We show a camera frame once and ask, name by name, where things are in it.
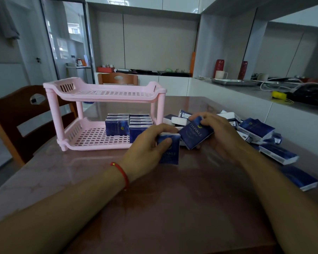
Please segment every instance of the red box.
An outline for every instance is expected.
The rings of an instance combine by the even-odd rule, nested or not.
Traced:
[[[97,72],[112,73],[112,72],[114,72],[114,67],[112,67],[112,68],[97,67]]]

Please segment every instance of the chair backrest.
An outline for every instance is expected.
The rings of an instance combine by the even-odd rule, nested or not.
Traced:
[[[98,74],[99,85],[103,84],[133,84],[138,85],[138,76],[124,73]]]
[[[45,97],[43,102],[32,104],[30,99],[35,94],[43,95]],[[70,105],[71,113],[62,117],[65,128],[77,117],[76,105],[61,98],[58,98],[58,102],[59,106]],[[13,159],[21,166],[26,164],[33,157],[34,152],[56,133],[53,121],[38,127],[26,136],[21,135],[17,126],[49,110],[46,92],[41,85],[26,86],[0,98],[0,137]]]

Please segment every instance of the pink plastic shelf rack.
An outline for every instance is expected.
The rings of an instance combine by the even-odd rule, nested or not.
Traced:
[[[129,148],[129,136],[106,136],[105,121],[89,121],[84,117],[82,102],[147,102],[151,103],[151,117],[160,124],[164,117],[165,95],[167,90],[157,82],[147,86],[119,86],[86,84],[81,78],[71,77],[44,83],[49,100],[57,142],[63,151],[102,150]],[[78,118],[64,129],[57,95],[66,101],[77,104]],[[157,117],[155,103],[158,102]]]

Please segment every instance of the right hand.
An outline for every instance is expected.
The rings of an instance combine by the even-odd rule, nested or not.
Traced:
[[[214,130],[208,140],[211,147],[225,160],[240,165],[241,160],[256,155],[257,151],[243,140],[227,119],[209,112],[198,112],[188,119],[203,117],[201,124],[211,126]]]

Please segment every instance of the cup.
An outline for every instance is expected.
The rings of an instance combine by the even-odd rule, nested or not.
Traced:
[[[227,76],[228,76],[228,73],[227,73],[227,72],[224,72],[223,70],[217,70],[217,71],[215,72],[215,77],[214,77],[214,78],[223,79],[225,74],[227,74],[227,75],[226,75],[226,78],[225,78],[225,79],[227,79]]]
[[[257,81],[267,81],[269,75],[265,73],[261,73],[258,75],[258,78],[256,79]]]

